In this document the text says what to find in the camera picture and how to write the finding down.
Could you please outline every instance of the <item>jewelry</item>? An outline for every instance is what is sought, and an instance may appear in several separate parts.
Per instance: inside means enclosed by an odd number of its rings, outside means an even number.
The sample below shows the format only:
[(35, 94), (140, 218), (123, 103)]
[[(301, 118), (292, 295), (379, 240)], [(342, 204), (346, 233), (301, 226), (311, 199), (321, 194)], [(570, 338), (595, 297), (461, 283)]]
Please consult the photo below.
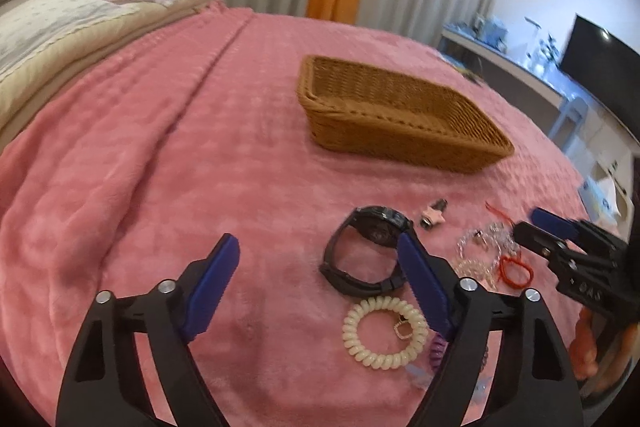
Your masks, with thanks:
[[(408, 321), (412, 328), (412, 339), (406, 349), (393, 355), (380, 355), (366, 349), (358, 338), (358, 324), (365, 315), (378, 310), (396, 312)], [(349, 311), (342, 325), (342, 339), (349, 354), (365, 367), (372, 369), (397, 369), (401, 365), (413, 362), (424, 349), (427, 340), (427, 322), (424, 316), (407, 301), (390, 296), (370, 297), (360, 304), (354, 305)]]
[[(441, 334), (436, 333), (429, 347), (429, 365), (431, 366), (431, 370), (433, 371), (434, 375), (440, 368), (440, 364), (442, 363), (442, 359), (444, 358), (444, 353), (447, 350), (447, 346), (449, 346), (449, 343), (442, 337)], [(488, 359), (489, 346), (484, 348), (484, 357), (482, 357), (482, 365), (480, 367), (480, 371), (484, 369), (486, 361)]]
[[(497, 254), (491, 263), (478, 259), (466, 259), (465, 248), (469, 241), (480, 245), (485, 251), (494, 248)], [(502, 223), (490, 223), (484, 229), (467, 230), (458, 240), (458, 264), (454, 270), (458, 277), (473, 277), (478, 282), (486, 281), (495, 290), (498, 266), (502, 256), (516, 257), (519, 247), (511, 237), (511, 232)]]
[[(484, 206), (489, 212), (491, 212), (492, 214), (495, 214), (495, 216), (501, 217), (502, 219), (507, 221), (511, 225), (511, 228), (513, 228), (515, 223), (513, 222), (513, 219), (511, 219), (511, 217), (509, 217), (507, 214), (505, 214), (503, 211), (499, 210), (498, 208), (495, 208), (488, 201), (484, 202)], [(520, 266), (527, 271), (527, 274), (528, 274), (527, 282), (518, 283), (518, 282), (515, 282), (513, 279), (510, 279), (510, 277), (507, 275), (507, 270), (506, 270), (506, 266), (509, 263), (514, 264), (515, 266)], [(498, 277), (501, 280), (503, 280), (507, 286), (510, 286), (514, 290), (524, 290), (524, 288), (526, 288), (531, 284), (531, 281), (533, 280), (533, 268), (530, 267), (527, 263), (524, 263), (524, 261), (522, 260), (522, 252), (520, 248), (518, 248), (518, 251), (516, 252), (516, 255), (514, 257), (507, 257), (504, 255), (500, 257), (500, 261), (498, 262)]]
[(414, 336), (414, 332), (412, 331), (407, 335), (403, 335), (402, 333), (400, 333), (399, 328), (404, 324), (409, 324), (409, 321), (405, 319), (398, 321), (394, 326), (394, 331), (396, 332), (396, 337), (398, 337), (401, 341), (408, 341), (412, 336)]
[(442, 213), (447, 208), (447, 200), (438, 200), (433, 203), (429, 208), (422, 211), (420, 226), (425, 230), (431, 230), (436, 225), (444, 223), (444, 217)]
[(327, 243), (319, 267), (320, 273), (338, 292), (358, 299), (375, 298), (401, 288), (406, 279), (398, 262), (389, 277), (376, 283), (358, 280), (335, 266), (335, 246), (347, 227), (354, 228), (362, 237), (380, 247), (396, 248), (398, 238), (414, 227), (413, 222), (386, 206), (355, 208)]

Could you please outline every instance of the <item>black watch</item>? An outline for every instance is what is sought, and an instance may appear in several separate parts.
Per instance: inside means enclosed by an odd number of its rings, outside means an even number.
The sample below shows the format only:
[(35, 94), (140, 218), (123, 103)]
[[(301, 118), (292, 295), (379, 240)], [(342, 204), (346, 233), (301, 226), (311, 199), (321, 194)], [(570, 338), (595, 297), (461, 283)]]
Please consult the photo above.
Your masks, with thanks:
[(413, 225), (406, 216), (386, 206), (361, 206), (354, 209), (326, 245), (320, 273), (341, 294), (360, 299), (377, 297), (401, 288), (406, 279), (398, 262), (385, 280), (376, 283), (364, 282), (335, 267), (334, 249), (347, 227), (353, 227), (362, 237), (380, 247), (395, 248), (400, 234), (411, 229)]

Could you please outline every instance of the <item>watch strap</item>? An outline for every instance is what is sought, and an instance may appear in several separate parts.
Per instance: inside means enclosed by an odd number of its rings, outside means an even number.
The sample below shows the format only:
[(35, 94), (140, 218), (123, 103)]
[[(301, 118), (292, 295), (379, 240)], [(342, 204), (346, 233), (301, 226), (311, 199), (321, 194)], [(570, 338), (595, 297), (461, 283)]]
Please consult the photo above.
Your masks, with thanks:
[(356, 279), (335, 266), (335, 246), (344, 230), (351, 225), (360, 212), (361, 210), (359, 208), (354, 209), (354, 211), (351, 212), (347, 219), (345, 219), (340, 227), (338, 227), (334, 232), (334, 235), (332, 235), (324, 248), (324, 257), (322, 258), (322, 264), (319, 267), (319, 271), (325, 279), (327, 279), (329, 284), (331, 284), (331, 286), (341, 294), (360, 299), (368, 299), (369, 297), (377, 297), (401, 288), (404, 285), (406, 278), (404, 277), (404, 273), (402, 273), (402, 268), (399, 262), (396, 262), (393, 272), (391, 272), (389, 277), (375, 283)]

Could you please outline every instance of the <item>white spiral bracelet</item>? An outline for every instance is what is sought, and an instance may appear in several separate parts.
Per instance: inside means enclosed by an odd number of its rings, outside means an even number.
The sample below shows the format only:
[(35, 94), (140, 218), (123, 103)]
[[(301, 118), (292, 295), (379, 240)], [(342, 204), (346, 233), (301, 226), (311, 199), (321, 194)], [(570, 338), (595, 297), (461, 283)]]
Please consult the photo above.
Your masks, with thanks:
[[(404, 317), (412, 328), (411, 342), (399, 353), (393, 355), (379, 355), (366, 349), (358, 338), (358, 324), (365, 315), (378, 310), (389, 310)], [(342, 339), (344, 347), (358, 362), (372, 369), (397, 369), (401, 365), (413, 362), (424, 349), (427, 340), (427, 322), (424, 316), (407, 301), (398, 297), (370, 297), (356, 304), (347, 314), (342, 325)]]

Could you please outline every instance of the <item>beige bedding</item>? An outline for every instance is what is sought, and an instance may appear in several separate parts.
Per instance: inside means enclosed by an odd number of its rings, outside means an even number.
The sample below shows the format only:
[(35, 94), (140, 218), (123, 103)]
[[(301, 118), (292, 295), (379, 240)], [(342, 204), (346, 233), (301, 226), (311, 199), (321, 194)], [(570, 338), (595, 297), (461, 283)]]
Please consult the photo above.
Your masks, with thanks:
[[(0, 86), (0, 96), (12, 99), (12, 114), (0, 128), (0, 152), (52, 97), (72, 86), (75, 77), (86, 68), (142, 35), (192, 15), (207, 4), (202, 0), (181, 0), (166, 8), (137, 3), (136, 13), (80, 30), (30, 60)], [(29, 84), (29, 89), (25, 89), (25, 84)]]

